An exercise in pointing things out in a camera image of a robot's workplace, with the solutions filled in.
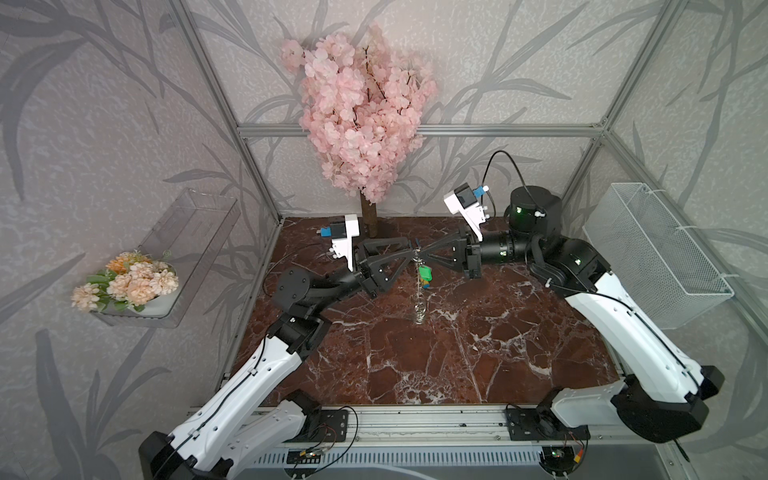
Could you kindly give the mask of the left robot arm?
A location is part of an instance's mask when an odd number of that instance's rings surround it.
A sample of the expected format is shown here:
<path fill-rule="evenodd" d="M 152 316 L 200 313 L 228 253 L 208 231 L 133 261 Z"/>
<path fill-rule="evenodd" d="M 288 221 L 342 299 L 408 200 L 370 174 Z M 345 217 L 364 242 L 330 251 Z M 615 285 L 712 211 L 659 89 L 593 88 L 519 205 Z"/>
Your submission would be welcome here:
<path fill-rule="evenodd" d="M 353 265 L 320 276 L 290 267 L 272 297 L 278 319 L 250 358 L 204 406 L 170 433 L 153 432 L 138 455 L 146 479 L 234 479 L 264 453 L 318 426 L 322 409 L 295 391 L 258 419 L 255 410 L 322 344 L 326 308 L 360 292 L 387 292 L 415 258 L 408 239 L 360 242 Z"/>

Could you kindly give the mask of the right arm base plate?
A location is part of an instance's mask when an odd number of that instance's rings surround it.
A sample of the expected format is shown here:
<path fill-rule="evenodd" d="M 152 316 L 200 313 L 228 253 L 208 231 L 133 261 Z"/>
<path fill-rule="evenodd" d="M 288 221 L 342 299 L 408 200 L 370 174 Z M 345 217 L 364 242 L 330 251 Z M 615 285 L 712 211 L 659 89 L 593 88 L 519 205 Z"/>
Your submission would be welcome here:
<path fill-rule="evenodd" d="M 568 427 L 551 412 L 507 404 L 505 423 L 512 441 L 587 441 L 591 438 L 586 425 Z"/>

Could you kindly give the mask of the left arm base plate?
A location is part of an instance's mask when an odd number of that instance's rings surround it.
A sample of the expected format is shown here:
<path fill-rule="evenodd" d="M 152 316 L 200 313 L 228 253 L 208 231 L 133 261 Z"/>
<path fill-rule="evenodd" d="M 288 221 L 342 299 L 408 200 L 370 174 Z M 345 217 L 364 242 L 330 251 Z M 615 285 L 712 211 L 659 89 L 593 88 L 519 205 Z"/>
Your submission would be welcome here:
<path fill-rule="evenodd" d="M 347 438 L 350 411 L 321 408 L 311 413 L 299 433 L 285 443 L 338 443 Z"/>

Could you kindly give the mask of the key with green tag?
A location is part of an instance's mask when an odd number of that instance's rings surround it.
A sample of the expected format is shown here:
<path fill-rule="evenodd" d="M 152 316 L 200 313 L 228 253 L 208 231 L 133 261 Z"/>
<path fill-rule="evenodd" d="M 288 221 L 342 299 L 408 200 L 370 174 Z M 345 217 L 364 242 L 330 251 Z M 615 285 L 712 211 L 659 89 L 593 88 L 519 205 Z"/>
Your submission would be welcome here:
<path fill-rule="evenodd" d="M 419 285 L 422 289 L 428 289 L 433 280 L 432 269 L 426 264 L 420 264 L 417 268 Z"/>

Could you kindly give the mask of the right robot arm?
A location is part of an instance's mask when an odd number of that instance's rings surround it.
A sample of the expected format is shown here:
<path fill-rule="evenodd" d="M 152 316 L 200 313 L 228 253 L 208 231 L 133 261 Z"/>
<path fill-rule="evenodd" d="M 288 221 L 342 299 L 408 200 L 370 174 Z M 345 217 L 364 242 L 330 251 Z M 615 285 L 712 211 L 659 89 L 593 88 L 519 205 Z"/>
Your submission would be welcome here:
<path fill-rule="evenodd" d="M 516 407 L 511 426 L 530 437 L 587 436 L 591 426 L 625 426 L 644 440 L 667 443 L 699 431 L 709 415 L 706 400 L 724 383 L 722 372 L 700 365 L 655 325 L 622 285 L 605 258 L 587 241 L 561 232 L 562 201 L 548 189 L 521 186 L 510 194 L 507 227 L 484 233 L 490 214 L 487 186 L 462 184 L 444 203 L 466 222 L 458 233 L 419 252 L 440 265 L 478 278 L 485 264 L 521 262 L 546 288 L 585 317 L 629 366 L 629 375 L 589 388 L 556 387 L 534 408 Z"/>

